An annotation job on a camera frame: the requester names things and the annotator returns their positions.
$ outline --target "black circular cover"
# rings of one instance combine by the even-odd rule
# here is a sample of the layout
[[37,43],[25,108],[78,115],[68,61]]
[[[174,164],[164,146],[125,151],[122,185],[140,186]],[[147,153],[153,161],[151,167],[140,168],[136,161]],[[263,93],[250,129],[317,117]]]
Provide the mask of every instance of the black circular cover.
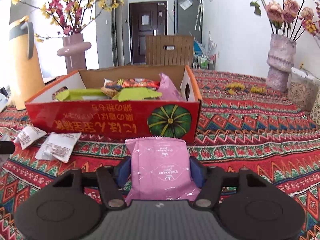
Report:
[[49,187],[23,202],[14,219],[26,239],[71,240],[89,233],[101,216],[100,205],[89,196]]
[[242,240],[297,239],[304,223],[303,209],[278,189],[248,188],[219,206],[222,225]]

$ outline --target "brown door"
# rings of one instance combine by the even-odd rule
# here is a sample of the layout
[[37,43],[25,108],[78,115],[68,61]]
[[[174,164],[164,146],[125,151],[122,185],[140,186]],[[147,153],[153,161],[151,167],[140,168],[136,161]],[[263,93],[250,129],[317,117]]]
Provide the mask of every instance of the brown door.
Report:
[[131,59],[132,63],[146,62],[146,35],[167,34],[167,2],[131,3]]

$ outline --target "yellow thermos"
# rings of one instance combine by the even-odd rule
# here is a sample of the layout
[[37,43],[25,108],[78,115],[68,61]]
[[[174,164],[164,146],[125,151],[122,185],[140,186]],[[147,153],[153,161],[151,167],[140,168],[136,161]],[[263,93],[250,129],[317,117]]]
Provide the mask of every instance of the yellow thermos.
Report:
[[18,110],[25,101],[44,88],[32,22],[25,16],[9,25],[10,90]]

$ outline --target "pumpkin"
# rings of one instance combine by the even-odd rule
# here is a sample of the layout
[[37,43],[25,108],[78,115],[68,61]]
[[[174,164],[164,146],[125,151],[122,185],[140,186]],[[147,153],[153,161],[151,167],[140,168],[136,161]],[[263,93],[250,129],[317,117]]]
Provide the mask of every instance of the pumpkin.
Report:
[[155,136],[181,138],[191,127],[190,112],[178,105],[165,105],[153,110],[148,117],[150,133]]

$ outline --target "brown wooden chair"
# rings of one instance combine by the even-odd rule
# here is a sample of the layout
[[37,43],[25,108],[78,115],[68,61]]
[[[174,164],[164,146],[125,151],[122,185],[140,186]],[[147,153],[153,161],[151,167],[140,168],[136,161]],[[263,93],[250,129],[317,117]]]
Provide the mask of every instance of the brown wooden chair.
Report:
[[192,66],[194,37],[146,35],[146,65]]

